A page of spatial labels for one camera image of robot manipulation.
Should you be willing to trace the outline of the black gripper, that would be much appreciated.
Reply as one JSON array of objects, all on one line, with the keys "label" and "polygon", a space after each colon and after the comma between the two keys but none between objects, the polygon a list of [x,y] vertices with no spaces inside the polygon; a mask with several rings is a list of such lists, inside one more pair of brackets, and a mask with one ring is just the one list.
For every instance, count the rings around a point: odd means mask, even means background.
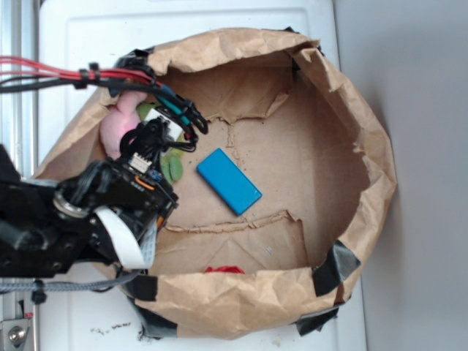
[{"label": "black gripper", "polygon": [[105,188],[90,197],[94,223],[91,259],[98,263],[149,263],[156,235],[176,208],[178,196],[160,170],[161,154],[169,148],[195,149],[197,135],[185,120],[170,120],[182,128],[181,142],[174,141],[169,123],[161,117],[141,121],[121,139],[121,155],[107,155],[101,171]]}]

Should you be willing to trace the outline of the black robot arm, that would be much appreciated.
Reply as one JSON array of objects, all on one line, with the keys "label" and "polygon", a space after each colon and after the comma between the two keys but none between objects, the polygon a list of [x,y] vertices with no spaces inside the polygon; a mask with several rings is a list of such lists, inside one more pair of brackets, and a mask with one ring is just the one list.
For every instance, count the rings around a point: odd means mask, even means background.
[{"label": "black robot arm", "polygon": [[159,230],[178,205],[164,156],[192,152],[207,123],[185,113],[114,132],[105,159],[59,182],[24,181],[1,152],[1,275],[50,278],[77,261],[151,266]]}]

